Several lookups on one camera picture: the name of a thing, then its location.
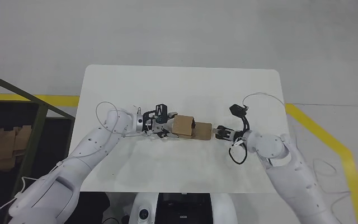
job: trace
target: yellow tape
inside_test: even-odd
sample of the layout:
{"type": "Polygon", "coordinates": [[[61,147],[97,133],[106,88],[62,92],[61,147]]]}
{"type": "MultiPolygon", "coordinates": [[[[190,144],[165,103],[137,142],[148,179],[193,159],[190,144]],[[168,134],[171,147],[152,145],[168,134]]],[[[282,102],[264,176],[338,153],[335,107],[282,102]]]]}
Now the yellow tape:
{"type": "MultiPolygon", "coordinates": [[[[54,95],[35,95],[53,106],[78,106],[79,96],[54,96],[54,95]]],[[[0,94],[0,100],[27,100],[16,94],[0,94]]],[[[319,138],[323,143],[335,151],[341,158],[347,185],[351,191],[351,199],[358,220],[358,173],[354,163],[352,152],[341,142],[336,140],[331,134],[321,128],[310,117],[305,115],[293,104],[286,104],[286,112],[305,126],[312,134],[319,138]]]]}
{"type": "Polygon", "coordinates": [[[356,220],[358,221],[358,173],[352,152],[344,144],[321,128],[310,117],[305,115],[295,105],[286,104],[286,112],[340,156],[347,179],[347,185],[351,191],[351,199],[356,220]]]}
{"type": "MultiPolygon", "coordinates": [[[[78,106],[79,96],[55,96],[55,95],[35,95],[37,98],[51,104],[52,106],[78,106]]],[[[28,99],[17,94],[0,94],[0,100],[21,100],[28,99]]]]}

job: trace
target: white table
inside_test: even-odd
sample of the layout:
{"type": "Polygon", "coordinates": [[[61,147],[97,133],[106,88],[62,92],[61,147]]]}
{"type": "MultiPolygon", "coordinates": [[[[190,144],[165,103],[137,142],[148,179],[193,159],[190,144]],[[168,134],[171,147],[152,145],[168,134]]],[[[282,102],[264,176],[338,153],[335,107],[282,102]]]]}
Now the white table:
{"type": "MultiPolygon", "coordinates": [[[[231,115],[232,104],[241,105],[251,93],[266,92],[283,100],[280,77],[274,70],[91,65],[84,75],[70,151],[97,127],[96,105],[110,101],[135,113],[166,104],[169,111],[194,116],[213,127],[241,129],[231,115]]],[[[252,96],[247,118],[261,133],[288,133],[284,107],[268,96],[252,96]]],[[[111,105],[102,104],[105,120],[111,105]]],[[[228,156],[229,143],[213,138],[124,138],[90,173],[81,191],[99,192],[220,192],[274,193],[258,158],[249,154],[243,165],[228,156]]]]}

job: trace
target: concrete floor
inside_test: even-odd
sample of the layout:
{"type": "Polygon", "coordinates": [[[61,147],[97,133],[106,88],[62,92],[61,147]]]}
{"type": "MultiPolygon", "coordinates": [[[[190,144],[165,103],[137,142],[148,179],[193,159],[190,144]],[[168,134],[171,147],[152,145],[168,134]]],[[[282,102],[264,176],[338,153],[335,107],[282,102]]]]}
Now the concrete floor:
{"type": "MultiPolygon", "coordinates": [[[[0,77],[32,94],[79,95],[90,64],[275,69],[285,102],[358,161],[357,10],[354,0],[2,0],[0,77]]],[[[295,126],[307,159],[334,163],[333,186],[345,188],[337,156],[295,126]]],[[[255,198],[274,196],[234,197],[248,208],[240,197],[254,197],[257,208],[247,217],[237,210],[242,223],[296,223],[280,199],[263,210],[255,198]]],[[[349,199],[335,210],[342,223],[355,222],[349,199]]]]}

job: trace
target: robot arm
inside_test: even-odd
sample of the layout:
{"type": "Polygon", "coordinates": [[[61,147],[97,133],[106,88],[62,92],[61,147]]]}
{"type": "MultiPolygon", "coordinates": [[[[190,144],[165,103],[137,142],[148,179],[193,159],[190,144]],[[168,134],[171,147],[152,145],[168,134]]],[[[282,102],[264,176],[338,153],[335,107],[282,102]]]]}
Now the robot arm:
{"type": "Polygon", "coordinates": [[[135,121],[136,116],[124,110],[109,111],[105,127],[92,130],[56,169],[16,196],[10,223],[64,223],[77,205],[85,178],[131,132],[135,121]]]}
{"type": "MultiPolygon", "coordinates": [[[[230,107],[232,114],[243,119],[243,122],[247,122],[247,109],[248,107],[242,108],[236,104],[230,107]]],[[[233,142],[233,146],[243,144],[246,153],[257,154],[277,193],[302,224],[339,224],[325,205],[321,188],[305,159],[287,134],[280,137],[261,135],[246,129],[245,124],[242,131],[218,126],[214,133],[218,139],[233,142]]]]}

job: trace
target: cardboard box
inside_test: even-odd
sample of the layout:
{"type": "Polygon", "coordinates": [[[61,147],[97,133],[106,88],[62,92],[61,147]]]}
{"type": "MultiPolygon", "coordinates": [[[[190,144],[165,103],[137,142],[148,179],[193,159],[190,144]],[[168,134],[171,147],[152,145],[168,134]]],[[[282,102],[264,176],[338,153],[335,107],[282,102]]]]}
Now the cardboard box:
{"type": "Polygon", "coordinates": [[[191,138],[194,126],[195,122],[192,116],[176,115],[174,117],[172,133],[180,138],[191,138]]]}
{"type": "Polygon", "coordinates": [[[212,124],[195,122],[192,116],[176,115],[174,117],[172,133],[180,138],[210,140],[211,128],[212,124]]]}
{"type": "Polygon", "coordinates": [[[210,140],[213,125],[210,123],[196,122],[193,129],[192,139],[210,140]]]}
{"type": "Polygon", "coordinates": [[[26,153],[27,143],[31,135],[31,126],[14,127],[5,132],[0,129],[0,170],[10,171],[15,163],[20,163],[26,153]]]}
{"type": "Polygon", "coordinates": [[[14,131],[16,132],[15,144],[13,147],[14,151],[17,150],[25,150],[27,147],[27,143],[29,142],[31,135],[31,126],[24,125],[22,128],[14,127],[14,131]]]}
{"type": "Polygon", "coordinates": [[[0,131],[0,160],[12,157],[12,151],[15,144],[15,131],[0,131]]]}

